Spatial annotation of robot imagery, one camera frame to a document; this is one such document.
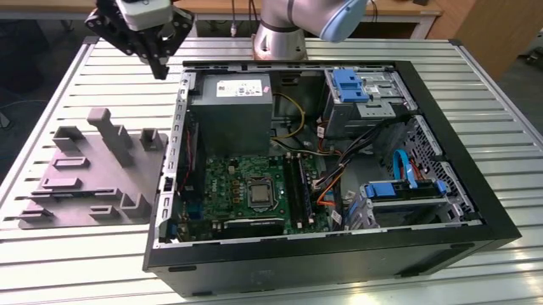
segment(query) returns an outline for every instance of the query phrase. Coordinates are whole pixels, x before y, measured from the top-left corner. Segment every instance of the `sticker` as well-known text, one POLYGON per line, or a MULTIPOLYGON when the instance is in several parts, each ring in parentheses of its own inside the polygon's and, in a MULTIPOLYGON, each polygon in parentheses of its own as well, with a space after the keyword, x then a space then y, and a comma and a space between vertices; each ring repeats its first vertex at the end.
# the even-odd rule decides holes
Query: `sticker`
POLYGON ((324 138, 324 127, 322 127, 322 126, 319 126, 318 128, 316 128, 316 136, 319 137, 319 138, 324 138))
POLYGON ((376 86, 366 86, 366 92, 379 93, 379 89, 376 86))
POLYGON ((259 79, 241 79, 217 82, 217 97, 262 97, 263 82, 259 79))
POLYGON ((332 211, 332 219, 334 219, 334 221, 335 221, 339 225, 342 225, 342 216, 340 216, 340 214, 336 212, 336 210, 332 211))

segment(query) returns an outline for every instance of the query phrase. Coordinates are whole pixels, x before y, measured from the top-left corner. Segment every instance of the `ram slot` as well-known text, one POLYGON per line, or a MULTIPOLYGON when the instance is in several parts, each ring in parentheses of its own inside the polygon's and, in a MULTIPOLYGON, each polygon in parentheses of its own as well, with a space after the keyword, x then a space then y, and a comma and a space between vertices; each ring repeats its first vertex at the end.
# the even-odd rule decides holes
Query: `ram slot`
POLYGON ((302 165, 302 156, 298 155, 296 157, 296 162, 298 162, 298 171, 299 171, 299 191, 302 193, 302 200, 303 204, 302 206, 304 207, 304 224, 312 224, 315 222, 314 220, 314 211, 311 210, 311 195, 308 192, 308 183, 307 183, 307 175, 304 171, 304 167, 302 165))
POLYGON ((302 229, 303 226, 310 223, 311 201, 299 157, 287 155, 283 158, 283 173, 286 178, 290 221, 292 222, 292 227, 302 229))

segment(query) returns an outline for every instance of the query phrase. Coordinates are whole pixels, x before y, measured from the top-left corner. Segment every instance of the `wooden desk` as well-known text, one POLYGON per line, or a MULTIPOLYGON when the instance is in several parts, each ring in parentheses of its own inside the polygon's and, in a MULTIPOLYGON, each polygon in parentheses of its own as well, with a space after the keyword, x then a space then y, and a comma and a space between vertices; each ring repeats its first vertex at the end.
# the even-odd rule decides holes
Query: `wooden desk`
MULTIPOLYGON (((416 5, 410 0, 375 0, 378 5, 379 15, 383 16, 419 16, 442 14, 442 8, 431 1, 427 6, 416 5)), ((176 6, 185 8, 195 13, 207 14, 232 14, 232 3, 229 0, 180 0, 176 6)), ((248 13, 248 1, 235 0, 236 13, 248 13)), ((263 6, 262 0, 255 0, 256 12, 260 12, 263 6)), ((367 15, 372 15, 374 6, 367 6, 367 15)))
MULTIPOLYGON (((427 6, 412 3, 412 0, 375 0, 378 22, 416 24, 411 38, 424 39, 435 18, 443 10, 435 0, 427 6)), ((199 20, 229 20, 232 18, 231 0, 180 0, 176 6, 197 14, 199 20)), ((236 18, 248 19, 248 1, 235 0, 236 18)), ((255 0, 258 13, 262 0, 255 0)), ((84 20, 95 8, 93 0, 0 0, 0 19, 52 19, 84 20)), ((374 6, 367 6, 362 21, 371 22, 374 6)))

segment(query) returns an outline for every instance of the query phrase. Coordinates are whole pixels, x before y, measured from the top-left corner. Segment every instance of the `yellow wire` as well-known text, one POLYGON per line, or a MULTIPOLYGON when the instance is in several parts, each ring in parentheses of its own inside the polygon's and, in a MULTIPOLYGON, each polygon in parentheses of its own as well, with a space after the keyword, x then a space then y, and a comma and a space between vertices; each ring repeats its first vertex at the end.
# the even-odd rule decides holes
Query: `yellow wire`
POLYGON ((302 109, 302 106, 296 103, 296 101, 292 100, 287 95, 284 95, 284 94, 282 94, 279 92, 274 93, 274 95, 279 95, 279 96, 284 97, 292 104, 295 104, 295 106, 296 106, 296 108, 299 110, 299 113, 302 114, 302 122, 299 123, 298 129, 294 132, 291 132, 290 134, 287 134, 287 135, 279 135, 278 137, 271 138, 272 140, 279 140, 279 139, 290 138, 291 136, 294 136, 303 129, 303 127, 306 125, 306 112, 302 109))

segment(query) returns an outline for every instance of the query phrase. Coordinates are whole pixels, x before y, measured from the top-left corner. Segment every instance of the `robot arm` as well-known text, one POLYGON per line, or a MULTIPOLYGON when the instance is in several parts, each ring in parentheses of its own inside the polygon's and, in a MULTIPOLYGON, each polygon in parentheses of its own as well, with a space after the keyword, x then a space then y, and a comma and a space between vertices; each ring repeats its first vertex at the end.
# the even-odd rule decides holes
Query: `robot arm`
POLYGON ((324 41, 342 42, 363 19, 366 4, 367 0, 263 0, 255 58, 304 59, 304 30, 324 41))
MULTIPOLYGON (((304 59, 304 30, 326 41, 343 41, 360 23, 366 2, 263 0, 255 59, 304 59)), ((156 79, 165 79, 168 58, 185 40, 193 22, 195 15, 176 8, 172 0, 96 0, 96 10, 85 24, 124 54, 137 54, 156 79), (168 37, 164 37, 165 24, 173 27, 168 37)))
POLYGON ((87 27, 124 54, 137 54, 151 66, 155 79, 165 79, 167 62, 187 38, 193 14, 171 5, 171 0, 96 0, 87 27), (173 33, 164 37, 164 25, 173 33))

